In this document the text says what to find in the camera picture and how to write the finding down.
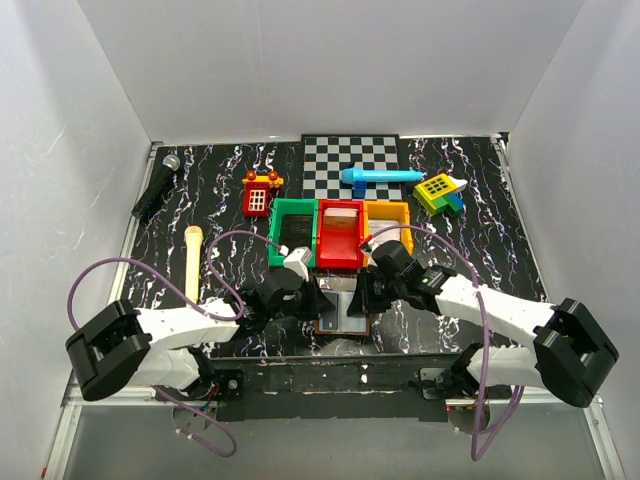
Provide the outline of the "brown leather card holder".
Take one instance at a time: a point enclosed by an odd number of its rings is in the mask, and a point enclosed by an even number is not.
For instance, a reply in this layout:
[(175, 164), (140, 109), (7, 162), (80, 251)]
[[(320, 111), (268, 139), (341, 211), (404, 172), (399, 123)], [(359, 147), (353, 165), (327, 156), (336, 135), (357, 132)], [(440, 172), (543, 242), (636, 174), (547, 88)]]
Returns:
[(321, 335), (366, 336), (369, 319), (364, 314), (349, 316), (347, 313), (354, 293), (324, 290), (333, 309), (321, 314), (316, 322), (316, 332)]

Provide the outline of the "black base frame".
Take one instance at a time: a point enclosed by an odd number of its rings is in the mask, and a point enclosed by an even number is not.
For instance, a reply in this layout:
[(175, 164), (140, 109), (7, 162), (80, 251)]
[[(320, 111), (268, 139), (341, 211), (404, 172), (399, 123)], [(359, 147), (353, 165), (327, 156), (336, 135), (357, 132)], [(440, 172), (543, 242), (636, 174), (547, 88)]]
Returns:
[(443, 399), (418, 389), (420, 373), (438, 374), (455, 354), (229, 357), (199, 361), (221, 387), (222, 422), (285, 419), (414, 418), (445, 422)]

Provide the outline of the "red plastic bin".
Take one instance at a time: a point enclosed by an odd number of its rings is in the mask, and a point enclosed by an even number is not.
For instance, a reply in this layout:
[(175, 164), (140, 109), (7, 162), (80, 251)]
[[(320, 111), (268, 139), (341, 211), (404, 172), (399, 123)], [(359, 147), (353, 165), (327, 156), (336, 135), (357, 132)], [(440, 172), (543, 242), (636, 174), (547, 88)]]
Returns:
[[(357, 270), (363, 266), (360, 244), (364, 239), (364, 203), (360, 200), (318, 201), (317, 260), (323, 269)], [(327, 230), (322, 228), (323, 211), (329, 207), (356, 208), (359, 213), (358, 230)]]

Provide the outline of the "black card stack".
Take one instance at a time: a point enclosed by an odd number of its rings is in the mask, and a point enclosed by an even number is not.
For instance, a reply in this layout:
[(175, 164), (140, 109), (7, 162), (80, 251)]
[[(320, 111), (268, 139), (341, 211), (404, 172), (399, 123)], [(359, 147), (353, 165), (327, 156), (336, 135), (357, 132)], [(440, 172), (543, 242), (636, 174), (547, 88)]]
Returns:
[(313, 246), (313, 216), (309, 214), (285, 214), (279, 226), (278, 243), (290, 250)]

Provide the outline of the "yellow green toy block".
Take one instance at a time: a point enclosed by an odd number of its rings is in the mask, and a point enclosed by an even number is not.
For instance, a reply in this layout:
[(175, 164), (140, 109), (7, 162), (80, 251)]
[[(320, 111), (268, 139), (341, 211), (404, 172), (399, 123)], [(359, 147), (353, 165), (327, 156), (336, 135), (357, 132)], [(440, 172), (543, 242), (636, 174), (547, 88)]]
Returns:
[(431, 216), (446, 214), (456, 217), (464, 210), (460, 194), (467, 185), (467, 180), (441, 173), (416, 185), (413, 197)]

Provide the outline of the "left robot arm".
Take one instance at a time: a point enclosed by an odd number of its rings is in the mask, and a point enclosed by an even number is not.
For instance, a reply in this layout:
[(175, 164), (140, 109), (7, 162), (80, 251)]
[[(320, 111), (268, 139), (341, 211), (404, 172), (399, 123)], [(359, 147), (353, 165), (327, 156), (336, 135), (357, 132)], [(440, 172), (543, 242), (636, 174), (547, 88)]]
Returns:
[(65, 343), (83, 399), (103, 400), (128, 386), (169, 387), (203, 399), (215, 376), (199, 345), (258, 335), (273, 320), (315, 321), (335, 309), (314, 276), (286, 268), (239, 296), (242, 306), (229, 297), (199, 309), (137, 309), (128, 300), (107, 305)]

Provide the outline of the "checkered board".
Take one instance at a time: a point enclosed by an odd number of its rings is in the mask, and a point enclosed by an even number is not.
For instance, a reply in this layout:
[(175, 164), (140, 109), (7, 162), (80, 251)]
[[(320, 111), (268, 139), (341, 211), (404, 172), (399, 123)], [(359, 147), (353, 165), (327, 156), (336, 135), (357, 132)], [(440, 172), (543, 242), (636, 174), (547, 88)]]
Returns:
[[(371, 171), (400, 170), (398, 135), (308, 134), (302, 136), (304, 199), (352, 200), (353, 187), (342, 181), (349, 167)], [(362, 198), (368, 201), (402, 201), (399, 183), (374, 182)]]

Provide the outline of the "blue toy brick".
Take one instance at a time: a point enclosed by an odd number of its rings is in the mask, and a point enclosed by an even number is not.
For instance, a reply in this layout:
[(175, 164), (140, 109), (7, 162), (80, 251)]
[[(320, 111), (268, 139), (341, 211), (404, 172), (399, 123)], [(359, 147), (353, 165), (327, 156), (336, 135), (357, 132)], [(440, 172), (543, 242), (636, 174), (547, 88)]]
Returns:
[(367, 183), (366, 182), (355, 182), (352, 184), (352, 198), (354, 200), (364, 200), (366, 198), (367, 192)]

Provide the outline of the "green plastic bin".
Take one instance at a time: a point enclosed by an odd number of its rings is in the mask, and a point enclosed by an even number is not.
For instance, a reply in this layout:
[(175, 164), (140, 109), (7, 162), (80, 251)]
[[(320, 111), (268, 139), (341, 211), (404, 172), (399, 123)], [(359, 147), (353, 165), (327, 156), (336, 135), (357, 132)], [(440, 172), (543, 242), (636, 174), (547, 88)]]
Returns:
[(289, 251), (298, 247), (310, 249), (309, 268), (316, 267), (318, 207), (315, 199), (276, 198), (270, 222), (272, 242), (286, 246)]

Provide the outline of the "black microphone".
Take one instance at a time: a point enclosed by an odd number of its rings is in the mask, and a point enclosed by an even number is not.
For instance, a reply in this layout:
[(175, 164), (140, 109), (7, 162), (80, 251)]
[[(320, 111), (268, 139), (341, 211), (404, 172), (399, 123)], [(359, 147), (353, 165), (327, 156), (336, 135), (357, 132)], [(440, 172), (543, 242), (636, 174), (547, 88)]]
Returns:
[(134, 205), (131, 214), (141, 223), (147, 223), (159, 209), (163, 196), (171, 189), (173, 178), (181, 167), (177, 155), (166, 155), (157, 174), (153, 176), (146, 189)]

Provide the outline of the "blue toy microphone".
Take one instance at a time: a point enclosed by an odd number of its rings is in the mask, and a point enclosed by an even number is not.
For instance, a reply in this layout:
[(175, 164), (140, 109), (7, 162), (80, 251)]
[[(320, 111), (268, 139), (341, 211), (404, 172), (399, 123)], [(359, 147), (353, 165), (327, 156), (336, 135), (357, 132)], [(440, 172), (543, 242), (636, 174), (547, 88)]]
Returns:
[(343, 183), (354, 185), (362, 183), (403, 183), (420, 182), (425, 175), (413, 170), (363, 170), (360, 168), (346, 168), (341, 172)]

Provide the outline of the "yellow plastic bin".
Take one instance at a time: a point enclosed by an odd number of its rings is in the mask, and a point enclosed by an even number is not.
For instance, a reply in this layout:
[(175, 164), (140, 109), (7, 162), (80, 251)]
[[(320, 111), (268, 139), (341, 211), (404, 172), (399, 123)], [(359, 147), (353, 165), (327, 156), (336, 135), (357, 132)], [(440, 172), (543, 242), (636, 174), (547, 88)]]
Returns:
[[(384, 227), (409, 224), (411, 220), (409, 204), (406, 202), (365, 201), (363, 213), (364, 238)], [(409, 254), (413, 253), (414, 241), (410, 229), (393, 229), (377, 237), (380, 243), (385, 240), (398, 240)]]

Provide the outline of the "cream toy microphone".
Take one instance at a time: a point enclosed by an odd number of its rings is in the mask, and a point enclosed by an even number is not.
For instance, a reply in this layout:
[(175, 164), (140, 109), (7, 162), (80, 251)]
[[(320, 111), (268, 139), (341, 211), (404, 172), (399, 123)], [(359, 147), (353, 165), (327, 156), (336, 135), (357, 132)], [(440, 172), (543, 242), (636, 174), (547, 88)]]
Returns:
[(201, 248), (204, 241), (203, 231), (199, 226), (189, 226), (185, 230), (184, 239), (186, 245), (184, 293), (191, 302), (197, 304), (199, 299)]

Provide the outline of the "white printed card stack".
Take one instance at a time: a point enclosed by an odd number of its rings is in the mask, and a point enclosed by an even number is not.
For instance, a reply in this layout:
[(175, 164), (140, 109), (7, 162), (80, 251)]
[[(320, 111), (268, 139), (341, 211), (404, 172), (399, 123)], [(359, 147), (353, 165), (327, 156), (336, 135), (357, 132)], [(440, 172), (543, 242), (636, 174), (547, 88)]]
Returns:
[[(396, 225), (398, 225), (398, 222), (396, 220), (369, 219), (368, 220), (369, 234), (372, 235), (387, 227), (396, 226)], [(391, 241), (391, 240), (400, 241), (401, 230), (400, 229), (386, 230), (382, 234), (377, 235), (376, 238), (380, 243), (384, 243), (386, 241)]]

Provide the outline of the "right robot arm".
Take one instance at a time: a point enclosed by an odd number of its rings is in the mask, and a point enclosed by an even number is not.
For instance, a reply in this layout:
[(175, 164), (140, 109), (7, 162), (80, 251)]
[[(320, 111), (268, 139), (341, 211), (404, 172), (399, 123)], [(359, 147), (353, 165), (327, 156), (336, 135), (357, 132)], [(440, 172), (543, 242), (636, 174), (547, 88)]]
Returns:
[(450, 367), (423, 381), (444, 396), (475, 397), (490, 386), (544, 388), (585, 408), (619, 359), (619, 352), (588, 308), (570, 298), (554, 305), (475, 287), (455, 271), (434, 265), (402, 273), (379, 265), (359, 271), (350, 316), (384, 313), (393, 302), (435, 315), (489, 326), (515, 346), (469, 345)]

